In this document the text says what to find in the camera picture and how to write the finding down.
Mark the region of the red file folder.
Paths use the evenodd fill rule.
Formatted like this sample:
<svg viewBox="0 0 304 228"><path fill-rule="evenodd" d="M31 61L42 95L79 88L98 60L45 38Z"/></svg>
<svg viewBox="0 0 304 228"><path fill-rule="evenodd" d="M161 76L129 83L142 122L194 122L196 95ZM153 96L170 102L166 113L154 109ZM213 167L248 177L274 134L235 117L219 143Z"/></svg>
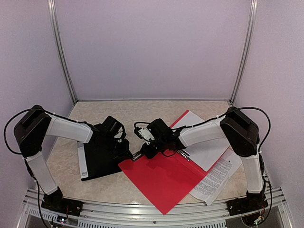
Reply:
<svg viewBox="0 0 304 228"><path fill-rule="evenodd" d="M141 158L119 164L127 178L163 215L208 174L195 162L177 153L176 148L181 146L174 143L158 152L154 143L145 143L139 151Z"/></svg>

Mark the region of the white paper sheet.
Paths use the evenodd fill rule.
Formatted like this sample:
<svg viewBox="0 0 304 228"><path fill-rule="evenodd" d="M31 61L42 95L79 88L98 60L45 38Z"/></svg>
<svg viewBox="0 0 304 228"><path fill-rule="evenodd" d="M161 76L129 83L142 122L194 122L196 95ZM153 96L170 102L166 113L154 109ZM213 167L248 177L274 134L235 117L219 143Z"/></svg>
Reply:
<svg viewBox="0 0 304 228"><path fill-rule="evenodd" d="M178 128L184 125L192 125L203 122L199 116L190 110L186 110L172 125L171 128ZM190 155L190 159L208 172L216 164L219 158L229 147L227 139L214 139L207 142L198 143L187 147L185 151Z"/></svg>

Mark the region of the printed text paper sheet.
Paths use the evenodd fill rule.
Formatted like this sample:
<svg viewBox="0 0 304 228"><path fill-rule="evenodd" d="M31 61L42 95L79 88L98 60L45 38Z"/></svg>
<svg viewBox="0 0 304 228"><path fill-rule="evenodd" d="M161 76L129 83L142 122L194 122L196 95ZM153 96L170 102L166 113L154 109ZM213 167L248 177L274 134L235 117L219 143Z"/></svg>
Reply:
<svg viewBox="0 0 304 228"><path fill-rule="evenodd" d="M210 206L241 165L241 159L232 148L227 148L207 176L190 192L190 195Z"/></svg>

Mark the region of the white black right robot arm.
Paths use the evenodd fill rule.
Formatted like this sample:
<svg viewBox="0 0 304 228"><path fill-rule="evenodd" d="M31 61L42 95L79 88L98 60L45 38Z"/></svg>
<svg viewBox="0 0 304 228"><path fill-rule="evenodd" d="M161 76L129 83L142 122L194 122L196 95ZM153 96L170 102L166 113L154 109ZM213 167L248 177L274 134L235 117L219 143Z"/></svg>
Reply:
<svg viewBox="0 0 304 228"><path fill-rule="evenodd" d="M138 127L138 123L135 123L134 133L146 141L140 154L152 159L166 150L180 151L199 143L227 139L244 166L247 196L243 200L243 207L253 211L265 199L265 166L260 154L263 141L259 137L258 125L242 111L243 108L232 106L217 117L178 128L170 128L161 118L146 123L146 127Z"/></svg>

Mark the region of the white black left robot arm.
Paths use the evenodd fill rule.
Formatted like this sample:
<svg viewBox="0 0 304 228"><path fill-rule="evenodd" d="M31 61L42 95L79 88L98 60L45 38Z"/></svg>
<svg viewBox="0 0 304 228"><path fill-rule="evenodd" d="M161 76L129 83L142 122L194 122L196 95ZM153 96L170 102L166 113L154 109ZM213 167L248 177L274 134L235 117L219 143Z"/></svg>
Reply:
<svg viewBox="0 0 304 228"><path fill-rule="evenodd" d="M58 185L42 155L46 136L77 141L82 181L120 172L119 163L133 157L123 124L111 116L102 123L91 125L61 117L35 105L26 110L15 125L14 135L30 174L49 195L47 202L56 211L62 211L67 204L65 198L56 193Z"/></svg>

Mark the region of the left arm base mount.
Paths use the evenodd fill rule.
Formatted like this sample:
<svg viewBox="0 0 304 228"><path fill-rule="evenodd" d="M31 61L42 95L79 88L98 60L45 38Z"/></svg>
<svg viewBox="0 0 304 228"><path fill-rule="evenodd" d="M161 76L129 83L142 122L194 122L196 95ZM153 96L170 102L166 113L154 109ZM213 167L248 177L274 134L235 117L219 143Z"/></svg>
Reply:
<svg viewBox="0 0 304 228"><path fill-rule="evenodd" d="M50 200L43 199L41 203L42 208L61 214L80 216L83 202L74 199L62 198L58 204L52 204Z"/></svg>

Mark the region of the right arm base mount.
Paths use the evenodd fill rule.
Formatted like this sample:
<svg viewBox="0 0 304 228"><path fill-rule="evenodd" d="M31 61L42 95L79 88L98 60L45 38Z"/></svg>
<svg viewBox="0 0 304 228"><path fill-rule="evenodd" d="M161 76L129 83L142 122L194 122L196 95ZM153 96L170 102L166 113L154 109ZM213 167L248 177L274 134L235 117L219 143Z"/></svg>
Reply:
<svg viewBox="0 0 304 228"><path fill-rule="evenodd" d="M230 216L252 212L258 209L263 209L268 206L266 199L258 201L256 199L236 198L227 202L227 207Z"/></svg>

